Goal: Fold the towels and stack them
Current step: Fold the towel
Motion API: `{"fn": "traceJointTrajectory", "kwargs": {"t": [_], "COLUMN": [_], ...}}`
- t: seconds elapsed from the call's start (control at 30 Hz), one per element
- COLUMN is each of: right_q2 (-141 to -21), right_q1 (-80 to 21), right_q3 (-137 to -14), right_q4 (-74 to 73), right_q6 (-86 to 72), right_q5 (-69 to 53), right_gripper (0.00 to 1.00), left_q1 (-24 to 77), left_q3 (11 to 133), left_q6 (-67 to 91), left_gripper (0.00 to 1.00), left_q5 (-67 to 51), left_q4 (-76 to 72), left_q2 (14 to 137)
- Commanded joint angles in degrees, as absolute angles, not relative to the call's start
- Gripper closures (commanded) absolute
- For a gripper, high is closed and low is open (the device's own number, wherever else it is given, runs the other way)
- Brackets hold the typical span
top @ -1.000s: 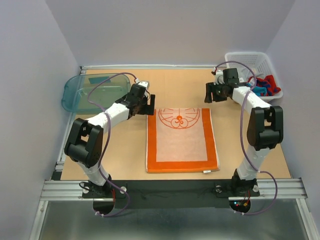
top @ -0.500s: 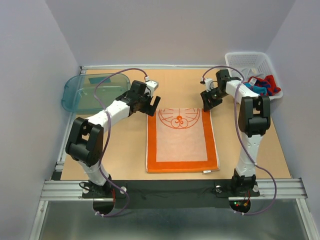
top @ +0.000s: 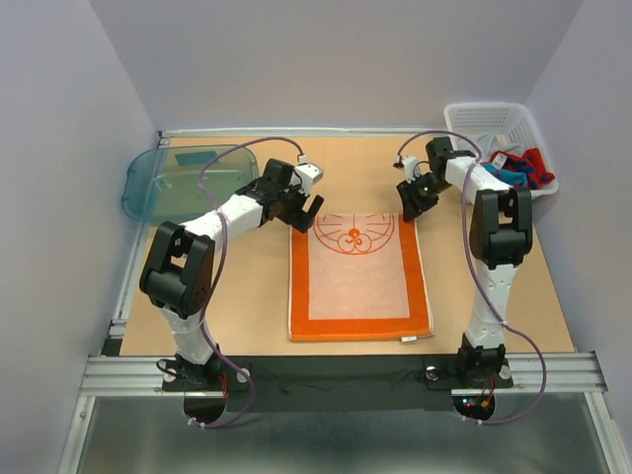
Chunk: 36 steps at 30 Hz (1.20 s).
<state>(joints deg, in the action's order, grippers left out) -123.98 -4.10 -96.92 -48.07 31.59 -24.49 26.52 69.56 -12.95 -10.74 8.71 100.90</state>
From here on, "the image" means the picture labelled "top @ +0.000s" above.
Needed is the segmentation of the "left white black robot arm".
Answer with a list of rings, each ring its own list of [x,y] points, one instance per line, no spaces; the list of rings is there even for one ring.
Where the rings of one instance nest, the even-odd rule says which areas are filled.
[[[205,328],[203,312],[218,284],[227,246],[274,219],[306,232],[324,202],[310,194],[323,176],[316,164],[271,159],[261,177],[218,209],[184,224],[159,225],[139,288],[161,311],[176,343],[173,359],[158,365],[166,382],[209,390],[221,380],[228,365]]]

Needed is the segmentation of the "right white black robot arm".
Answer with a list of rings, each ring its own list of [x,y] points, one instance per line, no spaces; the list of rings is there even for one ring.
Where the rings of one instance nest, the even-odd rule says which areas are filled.
[[[518,267],[532,248],[531,194],[500,181],[470,152],[441,152],[424,174],[420,164],[413,156],[394,160],[405,173],[397,185],[405,221],[430,210],[445,189],[461,190],[465,256],[476,293],[452,374],[476,385],[503,370],[507,306]]]

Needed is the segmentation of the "orange and white towel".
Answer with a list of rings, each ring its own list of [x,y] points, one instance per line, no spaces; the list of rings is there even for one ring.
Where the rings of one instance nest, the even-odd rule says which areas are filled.
[[[434,318],[417,226],[398,213],[316,216],[290,234],[294,342],[430,337]]]

